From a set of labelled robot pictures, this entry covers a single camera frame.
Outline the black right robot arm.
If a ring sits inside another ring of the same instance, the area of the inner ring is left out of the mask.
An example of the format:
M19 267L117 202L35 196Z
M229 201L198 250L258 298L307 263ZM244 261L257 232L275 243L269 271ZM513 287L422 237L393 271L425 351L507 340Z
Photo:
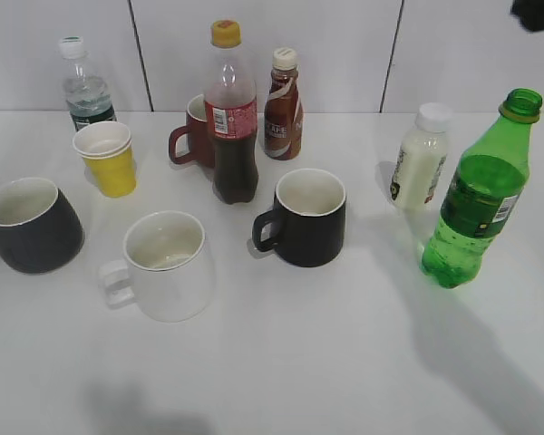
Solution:
M515 0L510 13L531 33L544 31L544 0Z

